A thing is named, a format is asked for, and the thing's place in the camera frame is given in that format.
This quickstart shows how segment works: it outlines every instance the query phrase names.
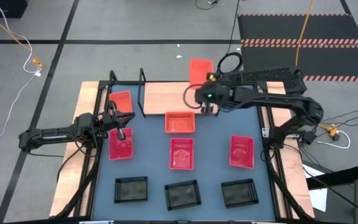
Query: wooden table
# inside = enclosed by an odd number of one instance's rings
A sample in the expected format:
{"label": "wooden table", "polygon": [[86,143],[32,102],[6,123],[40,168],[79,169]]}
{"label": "wooden table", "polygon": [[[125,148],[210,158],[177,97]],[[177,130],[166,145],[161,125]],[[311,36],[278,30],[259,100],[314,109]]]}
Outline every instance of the wooden table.
{"label": "wooden table", "polygon": [[[74,118],[82,113],[93,112],[96,94],[98,91],[98,82],[83,82],[80,90],[80,94],[77,101],[76,110],[74,112]],[[178,88],[183,87],[183,83],[170,83],[170,87],[177,85]],[[281,82],[268,82],[268,92],[269,93],[279,93],[285,94],[285,89],[283,83]],[[155,97],[155,91],[148,91],[150,94],[145,93],[145,103],[153,104],[154,101],[158,101],[158,98]],[[104,105],[105,97],[102,95],[101,105]],[[262,112],[265,118],[265,126],[269,126],[269,121],[267,119],[267,110],[262,108]],[[287,109],[272,108],[273,119],[275,125],[279,126],[291,118],[290,111]],[[285,144],[293,146],[298,149],[298,145],[295,139],[286,139]],[[64,161],[72,155],[77,150],[76,146],[73,143],[68,143],[66,147],[66,152],[64,155]],[[306,178],[303,172],[302,160],[298,152],[294,149],[285,146],[281,149],[282,164],[285,173],[285,179],[287,182],[287,187],[291,194],[294,196],[296,201],[303,207],[305,212],[312,217],[314,216],[313,207],[311,206],[311,200],[309,195],[308,186],[306,183]],[[73,158],[71,158],[60,173],[60,178],[57,184],[55,197],[53,199],[52,208],[50,215],[56,215],[60,212],[67,202],[71,199],[73,194],[78,188],[80,183],[81,171],[84,162],[84,155],[82,153],[77,153]],[[276,186],[277,197],[278,197],[278,207],[280,209],[280,216],[282,218],[286,217],[285,206],[283,202],[283,195],[281,191]],[[80,210],[80,215],[85,215],[86,204],[88,202],[89,195],[89,186],[88,189],[83,194],[82,205]]]}

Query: black aluminum frame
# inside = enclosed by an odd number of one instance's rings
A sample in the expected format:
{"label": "black aluminum frame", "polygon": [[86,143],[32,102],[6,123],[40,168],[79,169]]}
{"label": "black aluminum frame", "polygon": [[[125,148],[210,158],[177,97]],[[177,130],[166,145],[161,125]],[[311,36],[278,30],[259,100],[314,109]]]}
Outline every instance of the black aluminum frame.
{"label": "black aluminum frame", "polygon": [[[95,104],[94,104],[94,110],[93,110],[93,114],[96,115],[98,114],[99,111],[99,107],[100,107],[100,102],[101,102],[101,97],[103,94],[103,90],[105,88],[107,88],[107,92],[106,92],[106,101],[104,104],[104,109],[107,109],[107,102],[109,99],[109,94],[111,93],[111,89],[114,85],[138,85],[139,89],[138,89],[138,96],[137,96],[137,104],[142,112],[142,115],[144,117],[146,117],[146,114],[143,111],[143,106],[140,103],[140,92],[141,92],[141,87],[142,85],[144,86],[146,83],[151,83],[151,82],[188,82],[188,81],[146,81],[145,78],[145,74],[143,71],[143,68],[140,69],[140,75],[139,75],[139,81],[118,81],[115,73],[111,70],[110,74],[109,74],[109,80],[102,80],[99,81],[99,85],[98,85],[98,92],[96,94],[96,100],[95,100]],[[259,88],[263,89],[264,93],[267,92],[266,89],[266,82],[242,82],[242,83],[227,83],[230,85],[250,85],[254,88],[255,91],[259,91]],[[260,106],[257,106],[257,114],[258,114],[258,120],[259,120],[259,125],[261,128],[261,132],[260,134],[262,134],[262,128],[265,127],[264,125],[264,117],[262,114],[262,108]],[[273,121],[273,116],[272,116],[272,110],[271,108],[267,108],[267,117],[268,117],[268,121],[270,124],[270,127],[272,127],[274,125],[274,121]],[[99,142],[100,148],[103,147],[103,142]],[[269,158],[270,154],[269,154],[269,150],[267,150],[268,145],[267,142],[264,141],[264,153],[265,153],[265,158]],[[283,170],[283,164],[281,161],[281,155],[280,155],[280,151],[275,151],[275,157],[276,159],[276,163],[277,163],[277,169],[278,169],[278,173],[279,176],[281,178],[281,180],[283,181],[283,183],[286,185],[285,183],[285,174],[284,174],[284,170]],[[48,220],[32,220],[32,221],[24,221],[24,222],[15,222],[16,224],[32,224],[32,223],[79,223],[81,222],[85,222],[85,221],[91,221],[91,215],[92,215],[92,210],[93,210],[93,202],[94,202],[94,193],[95,193],[95,189],[96,189],[96,181],[98,179],[98,169],[99,169],[99,161],[100,161],[100,156],[99,157],[95,157],[94,163],[98,163],[97,164],[97,169],[95,170],[95,178],[91,181],[90,183],[90,190],[89,190],[89,197],[88,197],[88,202],[86,204],[86,213],[85,216],[79,216],[79,212],[81,210],[81,203],[82,203],[82,198],[79,199],[79,201],[77,202],[75,208],[74,208],[74,216],[70,217],[70,218],[52,218],[52,219],[48,219]],[[86,175],[88,173],[88,168],[90,165],[90,159],[89,157],[85,157],[84,158],[84,163],[83,163],[83,167],[82,167],[82,172],[81,172],[81,179],[80,179],[80,184],[82,184],[86,178]],[[278,221],[286,221],[289,223],[289,221],[292,221],[292,210],[288,204],[288,202],[285,200],[285,209],[286,209],[286,214],[287,217],[289,218],[282,218],[280,217],[280,208],[278,206],[278,198],[277,198],[277,191],[275,188],[275,182],[272,179],[271,173],[269,172],[269,164],[266,162],[266,168],[267,168],[267,173],[268,173],[268,179],[269,179],[269,185],[270,185],[270,193],[272,196],[272,203],[273,203],[273,209],[274,209],[274,214],[275,214],[275,220],[276,222]],[[237,221],[232,221],[232,220],[228,220],[228,221],[216,221],[216,222],[210,222],[210,221],[114,221],[114,223],[251,223],[251,222],[237,222]]]}

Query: black mesh tray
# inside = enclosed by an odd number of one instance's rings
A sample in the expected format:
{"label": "black mesh tray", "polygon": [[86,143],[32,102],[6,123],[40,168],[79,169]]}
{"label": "black mesh tray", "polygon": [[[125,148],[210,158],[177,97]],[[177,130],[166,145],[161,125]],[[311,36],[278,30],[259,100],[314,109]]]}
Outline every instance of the black mesh tray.
{"label": "black mesh tray", "polygon": [[197,180],[189,180],[165,186],[165,199],[168,210],[201,205]]}
{"label": "black mesh tray", "polygon": [[222,192],[226,208],[259,203],[252,179],[223,182]]}
{"label": "black mesh tray", "polygon": [[147,177],[117,178],[114,203],[147,200]]}

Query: red container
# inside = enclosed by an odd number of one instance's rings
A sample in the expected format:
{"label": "red container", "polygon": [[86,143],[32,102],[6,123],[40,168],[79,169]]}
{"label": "red container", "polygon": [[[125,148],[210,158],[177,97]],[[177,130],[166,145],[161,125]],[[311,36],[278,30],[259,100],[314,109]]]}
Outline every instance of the red container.
{"label": "red container", "polygon": [[170,169],[192,170],[194,167],[193,139],[171,139],[171,151],[169,156]]}
{"label": "red container", "polygon": [[110,132],[110,160],[130,159],[134,156],[134,146],[132,143],[132,129],[124,128],[126,140],[118,140],[117,130]]}
{"label": "red container", "polygon": [[[190,85],[203,84],[207,81],[206,74],[213,72],[213,61],[208,59],[193,58],[189,64]],[[198,89],[200,86],[194,86],[192,89]]]}
{"label": "red container", "polygon": [[244,136],[231,136],[230,165],[254,168],[254,139]]}
{"label": "red container", "polygon": [[116,103],[117,110],[123,113],[132,112],[132,102],[130,91],[122,91],[117,93],[111,93],[109,95],[110,100]]}
{"label": "red container", "polygon": [[196,131],[194,112],[166,112],[165,132],[187,134]]}

